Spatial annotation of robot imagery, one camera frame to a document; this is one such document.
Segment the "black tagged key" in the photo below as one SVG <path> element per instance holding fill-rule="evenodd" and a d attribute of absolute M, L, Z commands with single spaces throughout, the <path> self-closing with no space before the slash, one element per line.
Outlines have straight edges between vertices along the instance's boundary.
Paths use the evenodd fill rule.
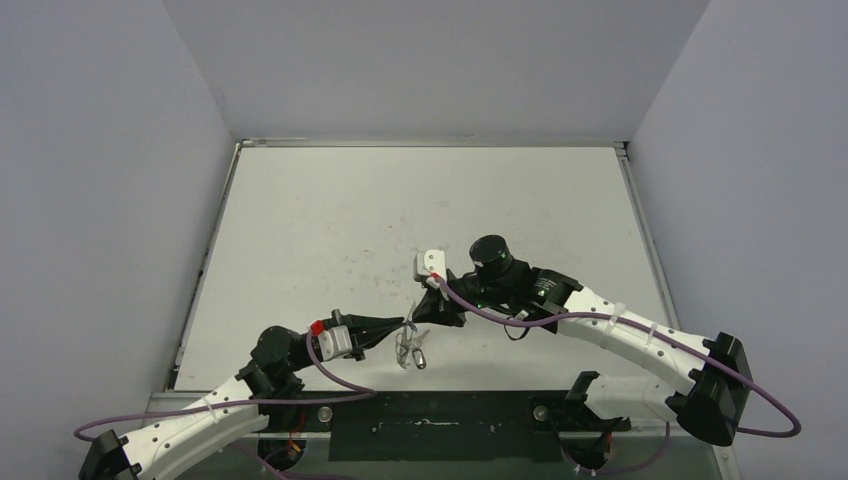
<path fill-rule="evenodd" d="M 416 369 L 424 370 L 427 368 L 427 360 L 422 349 L 414 348 L 411 352 L 411 358 Z"/>

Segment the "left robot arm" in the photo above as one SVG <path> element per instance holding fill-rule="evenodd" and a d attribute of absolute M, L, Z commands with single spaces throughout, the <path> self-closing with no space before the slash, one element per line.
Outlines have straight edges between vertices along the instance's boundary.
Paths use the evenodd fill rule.
<path fill-rule="evenodd" d="M 404 317 L 367 317 L 334 311 L 298 333 L 282 326 L 266 328 L 248 363 L 221 385 L 189 406 L 147 415 L 149 425 L 96 437 L 78 428 L 74 435 L 89 449 L 78 473 L 81 479 L 174 479 L 241 437 L 268 429 L 290 428 L 317 398 L 303 394 L 298 371 L 339 359 L 361 360 L 366 350 L 398 330 L 414 331 Z"/>

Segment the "clear plastic keyring holder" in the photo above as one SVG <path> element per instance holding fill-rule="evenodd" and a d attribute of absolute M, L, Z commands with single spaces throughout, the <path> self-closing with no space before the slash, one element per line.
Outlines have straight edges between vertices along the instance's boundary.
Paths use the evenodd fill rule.
<path fill-rule="evenodd" d="M 412 362 L 411 352 L 414 348 L 422 349 L 424 340 L 430 333 L 429 329 L 420 329 L 413 321 L 412 316 L 415 313 L 416 307 L 417 303 L 413 302 L 405 320 L 401 324 L 399 333 L 395 337 L 396 362 L 398 366 L 403 370 L 407 370 L 411 366 L 415 368 Z M 417 332 L 412 332 L 406 327 L 406 324 L 410 322 L 414 323 L 417 326 Z"/>

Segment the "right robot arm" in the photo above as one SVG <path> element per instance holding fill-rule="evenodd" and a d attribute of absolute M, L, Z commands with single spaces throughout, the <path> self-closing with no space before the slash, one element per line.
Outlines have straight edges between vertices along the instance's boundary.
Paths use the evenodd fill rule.
<path fill-rule="evenodd" d="M 577 428 L 617 418 L 674 422 L 710 445 L 728 447 L 751 391 L 744 348 L 735 337 L 713 339 L 676 330 L 611 302 L 578 280 L 515 258 L 506 240 L 486 235 L 460 277 L 442 250 L 415 255 L 413 278 L 426 289 L 416 323 L 460 326 L 473 313 L 502 326 L 541 328 L 593 344 L 645 370 L 647 377 L 580 373 L 565 414 Z"/>

